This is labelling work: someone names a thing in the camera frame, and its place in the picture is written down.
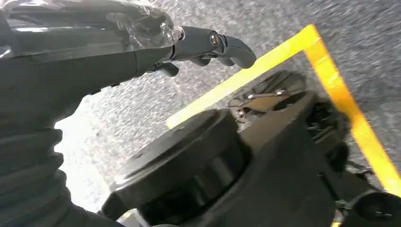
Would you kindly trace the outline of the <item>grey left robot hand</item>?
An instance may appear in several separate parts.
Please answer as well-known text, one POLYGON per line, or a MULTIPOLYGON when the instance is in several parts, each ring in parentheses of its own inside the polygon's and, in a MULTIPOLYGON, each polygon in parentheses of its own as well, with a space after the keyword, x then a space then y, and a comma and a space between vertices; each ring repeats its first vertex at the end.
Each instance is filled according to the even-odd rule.
POLYGON ((0 131, 52 128, 81 99, 144 73, 176 75, 175 61, 212 58, 247 69, 256 56, 212 29, 175 26, 133 0, 3 0, 0 131))

